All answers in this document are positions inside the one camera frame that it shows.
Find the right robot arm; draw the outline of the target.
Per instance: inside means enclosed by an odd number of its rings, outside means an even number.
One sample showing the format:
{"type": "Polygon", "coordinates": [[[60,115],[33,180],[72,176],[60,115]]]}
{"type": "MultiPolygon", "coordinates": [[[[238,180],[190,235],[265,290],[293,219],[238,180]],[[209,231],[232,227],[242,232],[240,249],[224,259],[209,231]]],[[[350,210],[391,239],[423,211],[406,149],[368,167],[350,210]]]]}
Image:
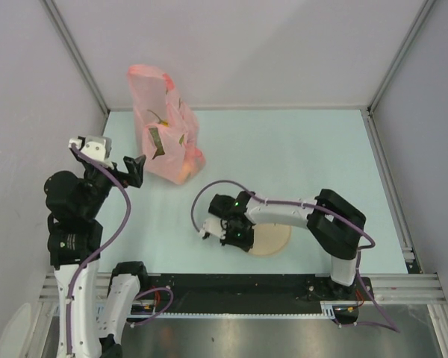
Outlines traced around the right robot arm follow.
{"type": "Polygon", "coordinates": [[[347,299],[355,292],[358,246],[367,219],[336,192],[323,189],[314,199],[302,202],[260,198],[243,190],[235,198],[215,195],[208,213],[199,231],[202,238],[215,236],[222,246],[245,252],[257,248],[269,254],[281,247],[293,227],[308,230],[331,257],[333,296],[347,299]]]}

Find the pink plastic bag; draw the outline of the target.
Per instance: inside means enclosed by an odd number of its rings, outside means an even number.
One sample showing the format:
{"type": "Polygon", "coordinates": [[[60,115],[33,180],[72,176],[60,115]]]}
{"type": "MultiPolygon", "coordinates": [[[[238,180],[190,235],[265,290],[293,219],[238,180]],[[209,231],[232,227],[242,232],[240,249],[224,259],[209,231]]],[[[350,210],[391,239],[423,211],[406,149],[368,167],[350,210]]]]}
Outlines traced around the pink plastic bag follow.
{"type": "Polygon", "coordinates": [[[199,123],[172,78],[156,66],[133,65],[127,72],[137,146],[144,169],[181,185],[205,166],[197,146],[199,123]]]}

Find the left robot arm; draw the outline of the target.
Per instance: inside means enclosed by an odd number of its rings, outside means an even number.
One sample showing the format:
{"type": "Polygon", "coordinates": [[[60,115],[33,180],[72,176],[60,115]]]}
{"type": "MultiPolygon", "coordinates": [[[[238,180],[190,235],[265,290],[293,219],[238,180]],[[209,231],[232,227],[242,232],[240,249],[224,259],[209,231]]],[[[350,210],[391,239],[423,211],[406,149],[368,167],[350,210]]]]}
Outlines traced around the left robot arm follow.
{"type": "Polygon", "coordinates": [[[113,187],[124,190],[143,183],[144,156],[124,157],[127,172],[82,164],[84,176],[53,174],[44,184],[48,217],[48,250],[59,294],[58,357],[121,357],[122,332],[135,298],[150,289],[141,261],[117,263],[112,271],[105,308],[96,313],[96,279],[103,251],[102,225],[96,220],[113,187]]]}

